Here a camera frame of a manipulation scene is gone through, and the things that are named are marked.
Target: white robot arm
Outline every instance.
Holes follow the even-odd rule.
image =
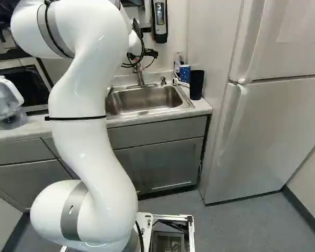
[[[80,180],[61,181],[35,199],[30,219],[43,237],[82,251],[134,250],[136,190],[114,156],[106,127],[108,83],[139,39],[119,0],[22,0],[11,29],[40,58],[73,58],[49,96],[56,148]]]

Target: white refrigerator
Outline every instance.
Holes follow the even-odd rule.
[[[206,70],[204,97],[218,110],[200,193],[210,204],[278,191],[315,145],[315,0],[195,4],[190,0],[188,36],[200,35],[199,29],[206,35],[189,39],[189,61]],[[234,8],[233,16],[222,14],[227,8]],[[233,36],[224,38],[228,29]],[[210,46],[215,39],[222,49]],[[215,72],[214,65],[221,59],[228,59],[227,78],[217,82],[224,69]],[[210,85],[224,85],[222,97],[210,93]]]

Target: stainless steel sink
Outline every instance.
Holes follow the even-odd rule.
[[[108,118],[166,113],[193,107],[179,87],[170,85],[134,89],[115,87],[106,98]]]

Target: cabinet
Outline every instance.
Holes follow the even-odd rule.
[[[201,116],[108,129],[114,154],[138,193],[197,183],[206,120]],[[53,138],[43,141],[59,157]],[[73,178],[79,178],[59,161]]]
[[[0,197],[21,210],[29,209],[48,185],[71,179],[58,160],[0,166]]]
[[[0,143],[0,165],[53,159],[40,138]]]
[[[134,148],[114,151],[117,159],[130,177],[136,191],[142,193],[144,191],[140,167],[138,166],[138,158]]]
[[[0,199],[0,251],[20,220],[22,213]]]
[[[153,192],[197,182],[203,138],[115,151],[135,188]]]

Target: floor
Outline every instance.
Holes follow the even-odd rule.
[[[205,207],[198,191],[139,201],[139,211],[192,214],[197,252],[315,252],[315,234],[281,193]],[[28,226],[14,252],[59,252]]]

